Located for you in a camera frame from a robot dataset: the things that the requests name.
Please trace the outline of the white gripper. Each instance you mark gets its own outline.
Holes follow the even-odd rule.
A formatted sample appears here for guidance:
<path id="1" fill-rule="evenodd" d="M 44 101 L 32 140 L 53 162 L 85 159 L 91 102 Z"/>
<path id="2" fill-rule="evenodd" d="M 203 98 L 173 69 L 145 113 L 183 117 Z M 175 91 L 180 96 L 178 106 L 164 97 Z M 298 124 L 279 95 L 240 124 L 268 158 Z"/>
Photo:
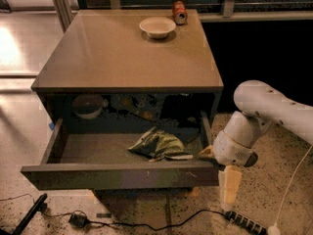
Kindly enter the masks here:
<path id="1" fill-rule="evenodd" d="M 225 131 L 220 131 L 212 145 L 199 152 L 200 159 L 216 159 L 220 165 L 226 165 L 218 173 L 220 202 L 223 211 L 228 212 L 235 204 L 242 181 L 239 166 L 251 167 L 258 161 L 258 156 L 251 149 L 235 142 Z"/>

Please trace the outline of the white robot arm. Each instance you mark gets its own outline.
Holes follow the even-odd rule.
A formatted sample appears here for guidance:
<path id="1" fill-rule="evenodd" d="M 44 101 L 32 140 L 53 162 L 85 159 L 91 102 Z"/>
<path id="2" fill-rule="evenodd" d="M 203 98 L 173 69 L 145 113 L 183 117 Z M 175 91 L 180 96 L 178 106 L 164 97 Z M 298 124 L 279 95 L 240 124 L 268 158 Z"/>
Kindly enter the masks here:
<path id="1" fill-rule="evenodd" d="M 218 175 L 221 208 L 232 209 L 241 183 L 241 168 L 256 164 L 252 146 L 269 127 L 277 123 L 313 145 L 313 107 L 297 103 L 270 85 L 248 80 L 234 92 L 237 109 L 213 143 L 200 156 L 215 159 L 225 169 Z"/>

